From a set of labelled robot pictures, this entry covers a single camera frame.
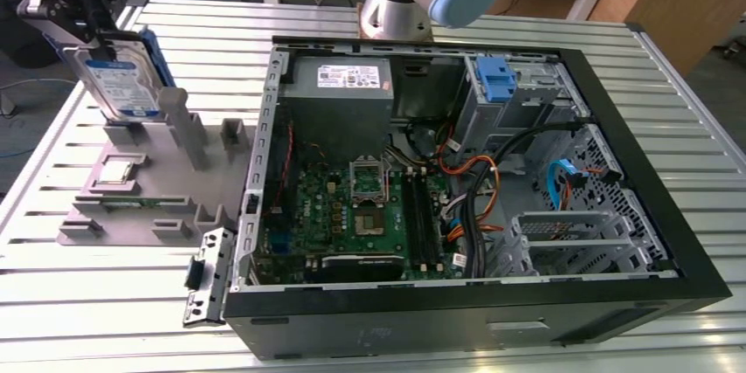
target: ram slot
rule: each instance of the ram slot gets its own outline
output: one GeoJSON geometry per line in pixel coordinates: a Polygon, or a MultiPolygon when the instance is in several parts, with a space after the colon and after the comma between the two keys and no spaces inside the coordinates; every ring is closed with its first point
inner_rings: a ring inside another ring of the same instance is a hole
{"type": "Polygon", "coordinates": [[[421,176],[405,176],[401,183],[404,222],[409,244],[409,262],[415,267],[437,263],[437,238],[432,223],[428,186],[421,176]]]}

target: floor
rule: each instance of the floor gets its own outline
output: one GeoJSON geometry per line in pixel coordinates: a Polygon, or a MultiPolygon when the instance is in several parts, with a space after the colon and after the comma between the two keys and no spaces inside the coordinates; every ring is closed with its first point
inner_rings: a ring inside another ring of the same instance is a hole
{"type": "MultiPolygon", "coordinates": [[[[74,76],[61,63],[40,70],[21,69],[0,53],[2,85],[38,78],[74,79],[74,76]]],[[[686,82],[740,148],[746,149],[746,59],[742,62],[726,61],[712,50],[686,82]]],[[[18,109],[12,119],[0,118],[0,200],[30,153],[2,156],[33,148],[68,97],[69,86],[61,82],[29,83],[8,88],[2,93],[18,109]]]]}
{"type": "MultiPolygon", "coordinates": [[[[28,70],[16,66],[0,52],[0,86],[26,79],[77,80],[61,63],[28,70]]],[[[70,88],[68,83],[46,81],[25,83],[1,91],[16,109],[10,118],[0,116],[0,200],[13,185],[30,153],[4,156],[28,151],[36,146],[68,98],[70,88]]]]}

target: slotted aluminum surface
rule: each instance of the slotted aluminum surface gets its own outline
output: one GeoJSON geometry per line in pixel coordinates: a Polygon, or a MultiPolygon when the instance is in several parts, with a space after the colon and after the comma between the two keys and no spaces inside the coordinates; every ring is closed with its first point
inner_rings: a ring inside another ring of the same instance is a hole
{"type": "MultiPolygon", "coordinates": [[[[272,34],[356,34],[352,10],[288,5],[150,0],[120,21],[155,30],[176,82],[189,92],[188,106],[205,124],[236,116],[255,120],[272,34]]],[[[511,17],[433,31],[437,41],[584,51],[732,298],[598,345],[260,363],[228,327],[181,329],[191,250],[54,244],[105,142],[104,119],[78,86],[0,207],[1,371],[746,370],[743,160],[687,88],[640,46],[644,37],[618,24],[511,17]]]]}

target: hard drive label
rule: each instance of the hard drive label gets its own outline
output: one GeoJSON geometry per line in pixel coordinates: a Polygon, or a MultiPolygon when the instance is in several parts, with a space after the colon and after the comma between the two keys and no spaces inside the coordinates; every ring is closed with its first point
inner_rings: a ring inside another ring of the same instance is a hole
{"type": "Polygon", "coordinates": [[[86,60],[85,66],[96,78],[105,99],[120,113],[132,117],[152,117],[159,114],[150,92],[137,81],[140,72],[134,63],[86,60]]]}
{"type": "Polygon", "coordinates": [[[376,66],[320,66],[317,87],[380,89],[381,80],[376,66]]]}

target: metal bracket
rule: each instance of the metal bracket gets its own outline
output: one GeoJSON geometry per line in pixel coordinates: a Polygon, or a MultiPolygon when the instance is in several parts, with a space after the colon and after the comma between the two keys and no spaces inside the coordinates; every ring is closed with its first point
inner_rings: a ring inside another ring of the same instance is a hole
{"type": "Polygon", "coordinates": [[[184,286],[189,289],[184,328],[225,325],[220,314],[233,257],[235,233],[225,228],[205,233],[199,252],[188,264],[184,286]]]}

